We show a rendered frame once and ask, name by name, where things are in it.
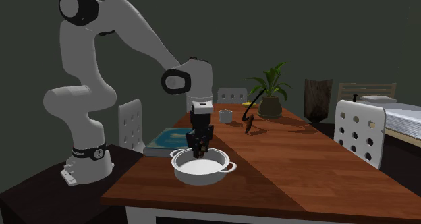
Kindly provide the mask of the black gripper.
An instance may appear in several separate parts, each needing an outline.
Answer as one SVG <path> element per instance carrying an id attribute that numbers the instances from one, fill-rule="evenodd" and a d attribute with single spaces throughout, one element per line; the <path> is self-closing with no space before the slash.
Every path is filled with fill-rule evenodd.
<path id="1" fill-rule="evenodd" d="M 214 131 L 214 125 L 211 125 L 210 122 L 210 113 L 195 114 L 193 111 L 190 112 L 192 130 L 186 133 L 186 138 L 188 147 L 192 149 L 194 158 L 201 158 L 208 152 L 209 140 L 213 139 Z"/>

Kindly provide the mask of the blue book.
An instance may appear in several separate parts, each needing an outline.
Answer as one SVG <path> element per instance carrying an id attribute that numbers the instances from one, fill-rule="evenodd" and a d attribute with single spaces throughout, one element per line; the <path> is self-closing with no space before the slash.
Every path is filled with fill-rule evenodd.
<path id="1" fill-rule="evenodd" d="M 178 149 L 188 149 L 186 134 L 191 128 L 165 128 L 144 148 L 147 157 L 170 157 L 170 153 Z"/>

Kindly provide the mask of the small white cup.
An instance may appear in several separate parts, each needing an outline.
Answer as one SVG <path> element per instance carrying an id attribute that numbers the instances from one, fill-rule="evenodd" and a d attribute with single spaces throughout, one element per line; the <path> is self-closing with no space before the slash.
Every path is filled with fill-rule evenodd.
<path id="1" fill-rule="evenodd" d="M 219 122 L 220 123 L 231 123 L 233 117 L 233 111 L 229 109 L 223 109 L 219 111 Z"/>

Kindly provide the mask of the white chair with round holes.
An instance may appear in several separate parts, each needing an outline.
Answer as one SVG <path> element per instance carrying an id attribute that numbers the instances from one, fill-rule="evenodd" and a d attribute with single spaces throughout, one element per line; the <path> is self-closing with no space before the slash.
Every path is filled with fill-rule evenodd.
<path id="1" fill-rule="evenodd" d="M 246 88 L 219 88 L 217 93 L 218 103 L 245 103 L 248 92 Z"/>
<path id="2" fill-rule="evenodd" d="M 335 109 L 334 141 L 379 169 L 385 137 L 385 109 L 340 100 Z"/>
<path id="3" fill-rule="evenodd" d="M 142 139 L 142 103 L 134 99 L 118 107 L 119 146 L 144 153 Z"/>

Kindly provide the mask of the green plant in brown pot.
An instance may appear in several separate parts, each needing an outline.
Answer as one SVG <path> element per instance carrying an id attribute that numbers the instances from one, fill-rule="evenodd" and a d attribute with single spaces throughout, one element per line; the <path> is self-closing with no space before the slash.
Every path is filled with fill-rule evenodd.
<path id="1" fill-rule="evenodd" d="M 256 80 L 258 85 L 253 87 L 249 95 L 259 92 L 258 96 L 253 100 L 255 103 L 258 99 L 261 99 L 257 115 L 263 119 L 278 119 L 282 116 L 282 105 L 279 100 L 279 96 L 276 93 L 279 93 L 283 96 L 284 101 L 288 99 L 288 95 L 282 86 L 291 86 L 284 82 L 279 82 L 278 79 L 282 75 L 281 68 L 287 64 L 287 62 L 281 62 L 275 67 L 272 67 L 268 70 L 264 70 L 263 73 L 265 78 L 259 77 L 249 77 L 247 80 Z"/>

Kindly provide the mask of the wooden dining table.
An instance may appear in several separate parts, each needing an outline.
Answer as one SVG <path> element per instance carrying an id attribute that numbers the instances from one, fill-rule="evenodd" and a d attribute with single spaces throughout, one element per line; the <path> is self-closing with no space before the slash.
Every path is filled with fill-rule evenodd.
<path id="1" fill-rule="evenodd" d="M 209 186 L 180 182 L 168 157 L 137 161 L 101 196 L 124 206 L 128 224 L 157 217 L 249 224 L 421 224 L 421 197 L 369 165 L 289 111 L 256 119 L 250 132 L 244 107 L 227 106 L 233 121 L 215 127 L 211 146 L 236 169 Z"/>

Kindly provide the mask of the dark brown wooden panel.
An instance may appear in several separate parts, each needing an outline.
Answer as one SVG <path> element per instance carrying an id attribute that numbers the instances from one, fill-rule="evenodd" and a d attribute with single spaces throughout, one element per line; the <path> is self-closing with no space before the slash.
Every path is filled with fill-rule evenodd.
<path id="1" fill-rule="evenodd" d="M 311 123 L 320 123 L 329 114 L 333 80 L 304 82 L 304 117 Z"/>

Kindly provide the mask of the dark robot stand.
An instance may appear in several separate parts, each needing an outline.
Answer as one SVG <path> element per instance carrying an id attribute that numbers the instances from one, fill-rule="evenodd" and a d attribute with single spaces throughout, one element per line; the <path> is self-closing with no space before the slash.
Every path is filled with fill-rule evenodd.
<path id="1" fill-rule="evenodd" d="M 0 193 L 4 224 L 128 224 L 125 207 L 104 206 L 100 197 L 142 155 L 109 145 L 112 173 L 100 181 L 69 186 L 59 163 Z"/>

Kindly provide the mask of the bed with wooden headboard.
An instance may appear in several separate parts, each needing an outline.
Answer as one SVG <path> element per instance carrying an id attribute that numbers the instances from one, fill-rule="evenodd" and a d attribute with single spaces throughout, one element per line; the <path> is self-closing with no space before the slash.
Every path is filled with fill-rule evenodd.
<path id="1" fill-rule="evenodd" d="M 396 83 L 339 83 L 337 100 L 382 107 L 386 112 L 385 133 L 421 148 L 421 107 L 398 103 Z"/>

